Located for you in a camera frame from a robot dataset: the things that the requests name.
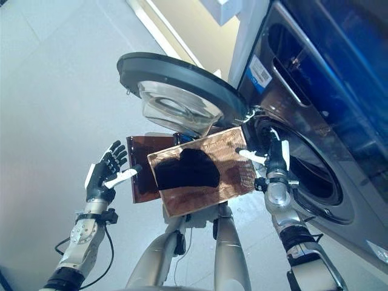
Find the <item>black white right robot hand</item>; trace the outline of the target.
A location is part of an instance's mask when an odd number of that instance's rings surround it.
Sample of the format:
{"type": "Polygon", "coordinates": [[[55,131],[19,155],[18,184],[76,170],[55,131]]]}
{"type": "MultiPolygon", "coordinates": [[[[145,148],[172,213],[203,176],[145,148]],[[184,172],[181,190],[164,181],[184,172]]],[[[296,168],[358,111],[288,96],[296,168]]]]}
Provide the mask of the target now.
{"type": "Polygon", "coordinates": [[[258,156],[256,151],[249,151],[247,149],[236,148],[235,152],[244,158],[247,158],[255,163],[266,167],[268,171],[290,169],[290,146],[289,141],[280,139],[278,132],[271,127],[269,130],[269,150],[266,156],[258,156]]]}

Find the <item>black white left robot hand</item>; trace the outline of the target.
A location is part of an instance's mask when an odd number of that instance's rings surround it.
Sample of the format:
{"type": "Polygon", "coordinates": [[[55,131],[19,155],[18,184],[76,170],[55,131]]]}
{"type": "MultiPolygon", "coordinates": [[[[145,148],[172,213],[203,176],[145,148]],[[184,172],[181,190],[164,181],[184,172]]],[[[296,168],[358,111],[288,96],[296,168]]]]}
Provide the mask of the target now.
{"type": "Polygon", "coordinates": [[[99,162],[91,164],[84,183],[86,201],[103,199],[110,204],[116,195],[115,186],[142,170],[139,164],[121,170],[121,167],[127,162],[126,154],[125,145],[117,140],[102,154],[99,162]]]}

